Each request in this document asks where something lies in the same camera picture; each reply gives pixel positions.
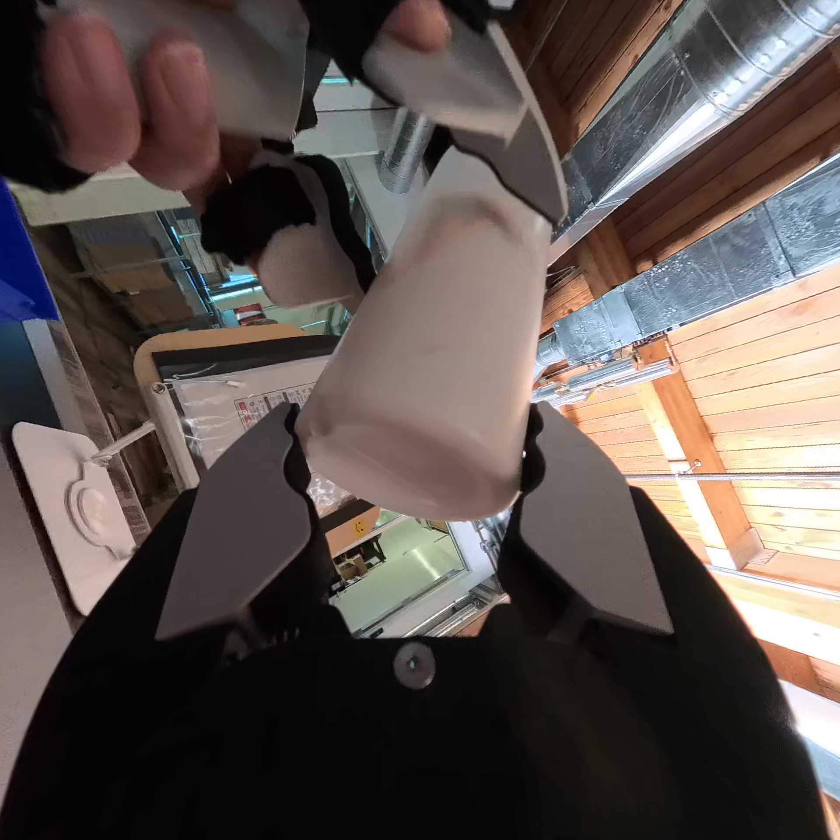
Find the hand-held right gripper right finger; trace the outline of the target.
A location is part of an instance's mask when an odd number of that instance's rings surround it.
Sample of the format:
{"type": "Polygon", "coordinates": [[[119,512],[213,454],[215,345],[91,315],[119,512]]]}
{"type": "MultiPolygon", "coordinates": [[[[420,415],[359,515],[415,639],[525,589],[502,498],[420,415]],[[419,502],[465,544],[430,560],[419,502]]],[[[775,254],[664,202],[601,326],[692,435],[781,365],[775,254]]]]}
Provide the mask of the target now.
{"type": "Polygon", "coordinates": [[[537,403],[522,456],[521,492],[501,542],[501,582],[528,630],[570,636],[596,620],[671,635],[631,491],[609,458],[537,403]]]}

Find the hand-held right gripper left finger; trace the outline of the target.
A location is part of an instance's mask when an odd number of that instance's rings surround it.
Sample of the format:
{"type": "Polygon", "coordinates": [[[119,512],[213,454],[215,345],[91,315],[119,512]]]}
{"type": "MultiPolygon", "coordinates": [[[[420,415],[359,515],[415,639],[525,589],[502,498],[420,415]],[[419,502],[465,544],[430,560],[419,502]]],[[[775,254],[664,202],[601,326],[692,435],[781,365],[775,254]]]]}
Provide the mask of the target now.
{"type": "Polygon", "coordinates": [[[308,475],[289,476],[299,406],[281,403],[201,478],[156,627],[171,640],[235,623],[314,535],[308,475]]]}

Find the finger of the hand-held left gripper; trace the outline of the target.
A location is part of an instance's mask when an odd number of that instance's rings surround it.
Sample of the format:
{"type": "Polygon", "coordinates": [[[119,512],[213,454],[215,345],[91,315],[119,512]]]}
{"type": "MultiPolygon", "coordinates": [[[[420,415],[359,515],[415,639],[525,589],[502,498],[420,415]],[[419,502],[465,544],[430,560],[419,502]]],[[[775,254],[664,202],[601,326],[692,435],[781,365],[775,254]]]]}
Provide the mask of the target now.
{"type": "Polygon", "coordinates": [[[356,310],[375,277],[373,258],[358,232],[338,165],[321,155],[256,154],[260,166],[294,175],[314,212],[311,224],[289,225],[251,256],[267,297],[285,309],[339,302],[356,310]]]}
{"type": "Polygon", "coordinates": [[[450,18],[445,47],[419,51],[382,32],[364,77],[385,98],[430,118],[454,146],[487,163],[500,183],[551,225],[569,212],[553,135],[527,74],[497,23],[480,34],[450,18]]]}

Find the white round container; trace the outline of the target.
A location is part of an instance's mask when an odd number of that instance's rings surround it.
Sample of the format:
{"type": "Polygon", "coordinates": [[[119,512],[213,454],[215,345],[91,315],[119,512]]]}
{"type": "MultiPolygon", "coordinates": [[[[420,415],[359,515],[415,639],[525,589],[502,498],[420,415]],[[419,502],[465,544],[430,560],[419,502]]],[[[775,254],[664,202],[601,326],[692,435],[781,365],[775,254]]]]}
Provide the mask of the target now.
{"type": "Polygon", "coordinates": [[[310,467],[410,517],[509,508],[551,232],[485,162],[449,149],[300,411],[310,467]]]}

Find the blue plastic bin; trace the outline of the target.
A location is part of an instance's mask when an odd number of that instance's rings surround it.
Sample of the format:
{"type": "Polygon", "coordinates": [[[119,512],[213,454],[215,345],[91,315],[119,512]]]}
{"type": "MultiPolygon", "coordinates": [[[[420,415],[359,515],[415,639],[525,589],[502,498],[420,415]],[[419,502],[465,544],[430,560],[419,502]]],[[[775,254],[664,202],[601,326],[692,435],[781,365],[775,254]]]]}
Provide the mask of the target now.
{"type": "Polygon", "coordinates": [[[59,321],[49,289],[18,205],[1,179],[1,323],[59,321]]]}

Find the person's left hand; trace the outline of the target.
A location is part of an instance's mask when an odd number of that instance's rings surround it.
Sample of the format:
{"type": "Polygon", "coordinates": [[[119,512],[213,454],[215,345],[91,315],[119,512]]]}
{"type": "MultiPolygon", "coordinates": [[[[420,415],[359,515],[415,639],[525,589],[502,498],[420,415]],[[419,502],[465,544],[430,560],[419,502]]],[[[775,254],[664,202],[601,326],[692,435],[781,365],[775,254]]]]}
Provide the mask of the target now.
{"type": "Polygon", "coordinates": [[[87,175],[130,165],[180,192],[197,214],[222,184],[248,169],[259,144],[221,136],[214,84],[199,46],[161,31],[138,64],[144,115],[108,21],[79,10],[48,23],[45,94],[59,123],[60,158],[87,175]]]}

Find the thin metal ceiling rod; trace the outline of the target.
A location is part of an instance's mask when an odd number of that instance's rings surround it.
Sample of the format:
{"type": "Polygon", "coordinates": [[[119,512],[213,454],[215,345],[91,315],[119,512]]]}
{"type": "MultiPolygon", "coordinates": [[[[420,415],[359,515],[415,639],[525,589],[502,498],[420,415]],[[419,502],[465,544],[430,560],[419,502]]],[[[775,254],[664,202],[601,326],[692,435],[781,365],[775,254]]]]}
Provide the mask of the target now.
{"type": "Polygon", "coordinates": [[[785,484],[826,484],[839,483],[839,470],[817,471],[759,471],[759,472],[719,472],[719,473],[657,473],[657,474],[623,474],[628,483],[757,483],[780,482],[785,484]]]}

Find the silver ventilation duct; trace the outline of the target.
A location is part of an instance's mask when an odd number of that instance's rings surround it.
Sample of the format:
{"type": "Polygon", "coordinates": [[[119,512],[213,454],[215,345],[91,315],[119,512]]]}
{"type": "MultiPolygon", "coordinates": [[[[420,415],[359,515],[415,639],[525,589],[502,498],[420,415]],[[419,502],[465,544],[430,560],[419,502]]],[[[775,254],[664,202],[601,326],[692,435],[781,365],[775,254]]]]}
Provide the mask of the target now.
{"type": "Polygon", "coordinates": [[[574,245],[838,37],[838,1],[689,1],[563,159],[574,245]]]}
{"type": "Polygon", "coordinates": [[[405,195],[410,191],[435,127],[422,113],[405,107],[396,111],[390,139],[377,157],[377,173],[388,192],[405,195]]]}

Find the rectangular metal duct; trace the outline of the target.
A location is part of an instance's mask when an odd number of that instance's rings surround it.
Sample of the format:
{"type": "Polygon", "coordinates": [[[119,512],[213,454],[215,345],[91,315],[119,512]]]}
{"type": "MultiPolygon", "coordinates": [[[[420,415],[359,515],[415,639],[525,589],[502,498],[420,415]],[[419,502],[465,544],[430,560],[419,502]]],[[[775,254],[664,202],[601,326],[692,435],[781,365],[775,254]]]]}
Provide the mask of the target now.
{"type": "Polygon", "coordinates": [[[551,365],[616,350],[724,311],[839,260],[839,155],[603,297],[561,318],[538,344],[551,365]]]}

